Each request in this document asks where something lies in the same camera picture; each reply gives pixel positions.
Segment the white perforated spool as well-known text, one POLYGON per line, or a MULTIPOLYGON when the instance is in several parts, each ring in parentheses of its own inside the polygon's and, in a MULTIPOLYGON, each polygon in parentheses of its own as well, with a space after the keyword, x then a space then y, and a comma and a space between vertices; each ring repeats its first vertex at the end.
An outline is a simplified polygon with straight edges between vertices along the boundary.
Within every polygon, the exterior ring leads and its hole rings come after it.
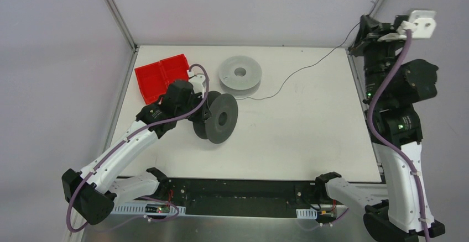
POLYGON ((232 56, 218 67, 221 89, 235 97, 254 94, 261 84, 262 68, 249 56, 232 56))

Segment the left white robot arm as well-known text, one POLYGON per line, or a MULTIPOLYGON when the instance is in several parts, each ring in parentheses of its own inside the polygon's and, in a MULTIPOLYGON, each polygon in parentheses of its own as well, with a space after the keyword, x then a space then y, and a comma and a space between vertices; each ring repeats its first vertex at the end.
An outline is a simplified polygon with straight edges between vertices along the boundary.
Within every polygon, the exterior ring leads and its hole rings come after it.
POLYGON ((145 149, 154 145, 181 120, 200 128, 214 116, 213 103, 221 93, 209 89, 208 80, 197 77, 175 80, 156 101, 144 106, 120 139, 99 157, 79 171, 68 169, 62 175, 62 186, 68 208, 66 224, 72 211, 85 219, 84 225, 96 225, 112 210, 137 198, 152 196, 162 200, 169 194, 168 177, 155 167, 138 175, 119 180, 121 172, 145 149))

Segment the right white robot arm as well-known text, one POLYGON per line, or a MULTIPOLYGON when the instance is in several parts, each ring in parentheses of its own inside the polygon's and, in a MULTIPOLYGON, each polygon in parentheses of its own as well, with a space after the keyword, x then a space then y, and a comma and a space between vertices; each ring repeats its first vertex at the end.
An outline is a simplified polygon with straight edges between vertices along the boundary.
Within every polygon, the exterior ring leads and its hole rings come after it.
POLYGON ((379 146, 388 197, 378 200, 339 173, 315 179, 314 198, 341 203, 362 217, 375 241, 426 241, 445 233, 433 216, 421 166, 423 130, 414 104, 437 95, 438 67, 424 59, 405 62, 414 40, 429 39, 434 10, 417 9, 382 23, 363 15, 350 54, 363 58, 363 103, 371 141, 379 146))

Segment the dark grey spool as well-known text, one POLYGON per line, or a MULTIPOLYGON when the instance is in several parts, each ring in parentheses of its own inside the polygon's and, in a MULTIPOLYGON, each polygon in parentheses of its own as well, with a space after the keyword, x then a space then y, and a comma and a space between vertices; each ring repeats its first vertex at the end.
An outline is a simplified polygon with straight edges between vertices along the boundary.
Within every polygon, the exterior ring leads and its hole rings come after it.
POLYGON ((211 116, 204 123, 193 120, 192 126, 195 134, 214 144, 225 142, 233 133, 238 119, 238 104, 233 95, 210 91, 211 103, 209 109, 211 116))

